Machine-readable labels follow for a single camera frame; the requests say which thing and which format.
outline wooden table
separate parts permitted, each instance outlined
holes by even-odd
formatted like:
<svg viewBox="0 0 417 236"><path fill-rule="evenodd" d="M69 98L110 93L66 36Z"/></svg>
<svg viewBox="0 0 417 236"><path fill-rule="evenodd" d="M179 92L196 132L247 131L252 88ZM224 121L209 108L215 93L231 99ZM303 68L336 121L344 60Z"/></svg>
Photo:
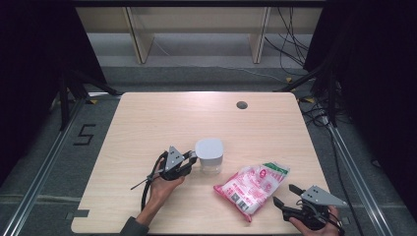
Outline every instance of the wooden table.
<svg viewBox="0 0 417 236"><path fill-rule="evenodd" d="M248 104L239 109L239 101ZM247 222L213 185L223 184L247 165L276 161L291 168L275 192L287 206L299 197L288 184L328 190L322 168L296 99L286 92L135 92L125 93L104 140L79 210L76 233L117 233L141 209L144 180L169 146L181 152L198 140L219 138L222 172L207 176L200 163L171 195L150 225L152 234L287 234L298 231L282 219L272 198Z"/></svg>

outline pink snack bag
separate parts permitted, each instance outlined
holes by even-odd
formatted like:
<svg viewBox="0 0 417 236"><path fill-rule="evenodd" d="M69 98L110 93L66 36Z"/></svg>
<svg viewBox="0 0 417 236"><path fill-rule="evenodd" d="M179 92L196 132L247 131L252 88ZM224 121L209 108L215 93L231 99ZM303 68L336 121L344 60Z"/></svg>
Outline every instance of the pink snack bag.
<svg viewBox="0 0 417 236"><path fill-rule="evenodd" d="M276 162L247 166L214 190L233 203L248 222L285 179L289 168Z"/></svg>

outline person's arm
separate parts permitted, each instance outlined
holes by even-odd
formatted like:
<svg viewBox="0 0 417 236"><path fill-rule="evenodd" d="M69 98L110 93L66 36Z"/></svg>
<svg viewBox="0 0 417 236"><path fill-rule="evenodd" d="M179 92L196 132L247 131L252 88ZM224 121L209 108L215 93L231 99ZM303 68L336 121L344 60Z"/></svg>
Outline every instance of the person's arm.
<svg viewBox="0 0 417 236"><path fill-rule="evenodd" d="M156 176L150 184L150 196L147 205L139 215L130 217L123 227L122 236L145 236L148 234L149 225L159 212L165 201L169 198L174 189L184 182L185 177L166 181Z"/></svg>
<svg viewBox="0 0 417 236"><path fill-rule="evenodd" d="M333 220L334 222L337 222L337 218L338 217L338 211L336 209L336 207L334 206L328 206L328 209L330 211L330 215L331 215L331 220ZM325 225L324 228L314 231L311 230L309 228L307 228L306 225L304 225L303 222L301 222L300 220L294 218L294 217L290 217L289 221L304 235L304 236L338 236L339 235L339 231L336 228L336 226L327 223Z"/></svg>

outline sleeve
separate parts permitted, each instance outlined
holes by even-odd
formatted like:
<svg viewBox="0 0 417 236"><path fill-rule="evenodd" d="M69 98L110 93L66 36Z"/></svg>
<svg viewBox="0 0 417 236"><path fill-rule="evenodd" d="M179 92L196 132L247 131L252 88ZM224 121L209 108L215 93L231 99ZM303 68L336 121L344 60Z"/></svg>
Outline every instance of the sleeve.
<svg viewBox="0 0 417 236"><path fill-rule="evenodd" d="M146 236L149 228L145 225L140 224L134 217L130 217L120 231L121 236Z"/></svg>

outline hand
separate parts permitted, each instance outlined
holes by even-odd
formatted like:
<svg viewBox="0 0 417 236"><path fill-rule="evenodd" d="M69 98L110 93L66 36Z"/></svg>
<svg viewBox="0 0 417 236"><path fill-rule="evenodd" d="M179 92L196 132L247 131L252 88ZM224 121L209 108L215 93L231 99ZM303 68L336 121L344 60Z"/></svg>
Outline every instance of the hand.
<svg viewBox="0 0 417 236"><path fill-rule="evenodd" d="M330 219L332 221L334 221L335 223L337 223L337 219L334 218L334 216L335 217L338 217L338 211L337 211L336 207L334 207L334 206L328 206L328 209L330 210ZM327 223L324 228L322 228L320 230L317 230L317 231L314 231L314 230L311 230L311 229L307 228L307 226L304 225L303 222L301 222L300 220L298 220L298 219L296 219L294 217L290 217L289 218L289 221L304 236L338 236L339 235L338 229L334 225L332 225L330 223Z"/></svg>
<svg viewBox="0 0 417 236"><path fill-rule="evenodd" d="M165 204L174 189L182 184L184 180L185 177L181 176L176 180L167 181L160 178L159 174L156 174L150 184L150 196L148 203L144 210L138 215L136 221L142 225L149 226L159 209Z"/></svg>

